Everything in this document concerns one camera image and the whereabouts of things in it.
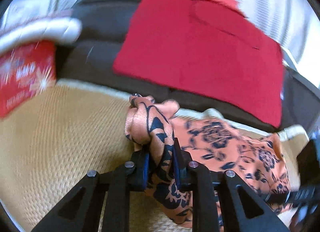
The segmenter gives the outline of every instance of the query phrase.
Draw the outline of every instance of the floral fabric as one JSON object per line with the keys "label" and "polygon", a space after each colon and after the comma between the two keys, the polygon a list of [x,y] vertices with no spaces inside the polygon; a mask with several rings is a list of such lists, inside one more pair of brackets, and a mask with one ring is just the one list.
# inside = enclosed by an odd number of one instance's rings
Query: floral fabric
{"label": "floral fabric", "polygon": [[[154,104],[152,97],[130,97],[125,134],[138,150],[150,146],[153,162],[146,194],[161,203],[174,222],[192,227],[192,193],[181,193],[172,172],[174,137],[182,150],[211,171],[234,170],[256,193],[283,193],[290,190],[288,173],[277,134],[263,139],[243,136],[218,118],[189,121],[173,117],[179,109],[174,100]],[[217,202],[221,230],[223,223]],[[271,206],[276,213],[291,206]]]}

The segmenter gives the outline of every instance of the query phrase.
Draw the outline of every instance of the red package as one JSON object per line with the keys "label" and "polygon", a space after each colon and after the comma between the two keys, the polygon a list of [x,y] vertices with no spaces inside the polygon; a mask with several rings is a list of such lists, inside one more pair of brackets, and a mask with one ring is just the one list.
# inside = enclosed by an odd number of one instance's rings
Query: red package
{"label": "red package", "polygon": [[0,117],[55,85],[55,45],[40,41],[0,57]]}

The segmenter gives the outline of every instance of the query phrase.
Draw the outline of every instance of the beige woven mat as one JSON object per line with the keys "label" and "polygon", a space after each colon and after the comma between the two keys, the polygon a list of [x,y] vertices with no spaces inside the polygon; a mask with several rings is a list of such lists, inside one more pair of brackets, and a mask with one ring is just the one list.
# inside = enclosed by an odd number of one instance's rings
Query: beige woven mat
{"label": "beige woven mat", "polygon": [[[128,101],[56,86],[0,122],[0,198],[28,232],[86,174],[130,158]],[[187,231],[152,198],[132,193],[131,231]]]}

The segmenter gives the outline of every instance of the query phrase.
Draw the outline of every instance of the triangular cutout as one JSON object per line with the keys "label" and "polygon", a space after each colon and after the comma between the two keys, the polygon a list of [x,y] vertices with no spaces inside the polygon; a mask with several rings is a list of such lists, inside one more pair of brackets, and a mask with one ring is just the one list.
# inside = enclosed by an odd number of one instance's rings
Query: triangular cutout
{"label": "triangular cutout", "polygon": [[82,187],[77,194],[58,211],[58,216],[68,220],[73,220],[80,208],[84,193],[85,188]]}
{"label": "triangular cutout", "polygon": [[238,193],[247,219],[253,219],[264,214],[263,210],[241,186],[238,187]]}

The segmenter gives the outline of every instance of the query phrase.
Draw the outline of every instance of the screw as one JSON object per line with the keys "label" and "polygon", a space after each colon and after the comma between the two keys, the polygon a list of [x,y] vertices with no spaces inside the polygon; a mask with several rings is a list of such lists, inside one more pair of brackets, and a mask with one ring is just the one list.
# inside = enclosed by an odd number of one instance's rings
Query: screw
{"label": "screw", "polygon": [[196,161],[191,161],[191,162],[189,162],[189,166],[191,167],[191,168],[196,168],[196,167],[198,167],[198,162],[196,162]]}
{"label": "screw", "polygon": [[87,176],[88,177],[96,177],[96,175],[97,175],[97,171],[95,171],[95,170],[90,170],[90,171],[88,171],[87,172]]}
{"label": "screw", "polygon": [[230,178],[233,178],[236,175],[236,173],[233,170],[227,170],[226,175]]}
{"label": "screw", "polygon": [[134,162],[125,162],[125,164],[124,164],[124,166],[126,167],[126,168],[132,168],[132,167],[134,167]]}

